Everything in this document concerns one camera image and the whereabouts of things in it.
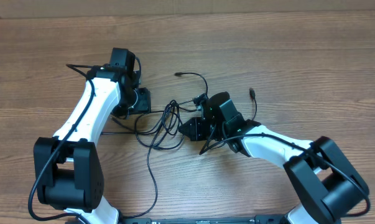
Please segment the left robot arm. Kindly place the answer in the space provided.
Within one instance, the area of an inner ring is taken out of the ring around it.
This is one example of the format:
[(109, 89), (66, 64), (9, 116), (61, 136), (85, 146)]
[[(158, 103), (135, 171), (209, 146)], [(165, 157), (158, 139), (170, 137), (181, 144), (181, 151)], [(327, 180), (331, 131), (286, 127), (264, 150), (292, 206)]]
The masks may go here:
[(139, 59), (128, 49), (113, 48), (109, 63), (68, 67), (86, 80), (85, 90), (65, 124), (51, 138), (39, 137), (33, 148), (35, 182), (28, 199), (30, 216), (35, 196), (78, 223), (120, 223), (121, 212), (104, 197), (104, 175), (96, 147), (107, 119), (151, 111), (150, 91), (141, 88)]

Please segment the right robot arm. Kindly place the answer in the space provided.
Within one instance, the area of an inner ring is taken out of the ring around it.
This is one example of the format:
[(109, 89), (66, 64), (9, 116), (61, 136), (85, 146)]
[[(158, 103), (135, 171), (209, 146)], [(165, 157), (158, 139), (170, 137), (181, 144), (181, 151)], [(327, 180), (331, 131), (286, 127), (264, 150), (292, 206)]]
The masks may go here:
[(235, 153), (264, 159), (285, 170), (300, 203), (280, 223), (340, 223), (369, 212), (369, 188), (330, 138), (299, 140), (244, 119), (229, 93), (193, 99), (201, 115), (178, 127), (191, 141), (204, 141), (200, 154), (227, 144)]

